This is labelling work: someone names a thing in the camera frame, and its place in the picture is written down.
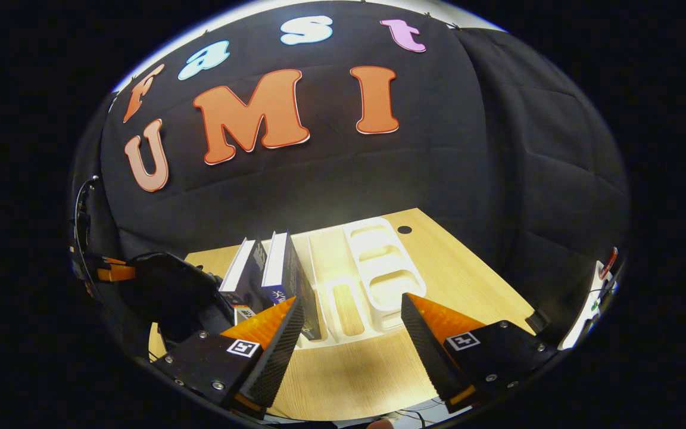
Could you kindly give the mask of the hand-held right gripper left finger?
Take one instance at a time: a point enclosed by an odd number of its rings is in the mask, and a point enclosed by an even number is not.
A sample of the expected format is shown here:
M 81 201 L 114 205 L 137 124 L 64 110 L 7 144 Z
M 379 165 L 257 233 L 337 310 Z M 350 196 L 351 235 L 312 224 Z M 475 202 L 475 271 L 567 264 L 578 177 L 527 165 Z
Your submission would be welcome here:
M 305 320 L 292 297 L 221 333 L 200 331 L 152 362 L 190 396 L 262 419 L 274 404 Z

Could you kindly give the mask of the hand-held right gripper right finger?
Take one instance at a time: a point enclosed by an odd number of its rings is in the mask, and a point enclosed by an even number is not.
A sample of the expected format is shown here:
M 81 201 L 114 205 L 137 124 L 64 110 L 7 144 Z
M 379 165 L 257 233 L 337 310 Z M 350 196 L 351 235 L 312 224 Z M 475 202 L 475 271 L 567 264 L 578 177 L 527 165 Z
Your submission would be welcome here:
M 402 295 L 401 318 L 450 413 L 511 393 L 559 352 L 511 321 L 485 324 L 412 293 Z

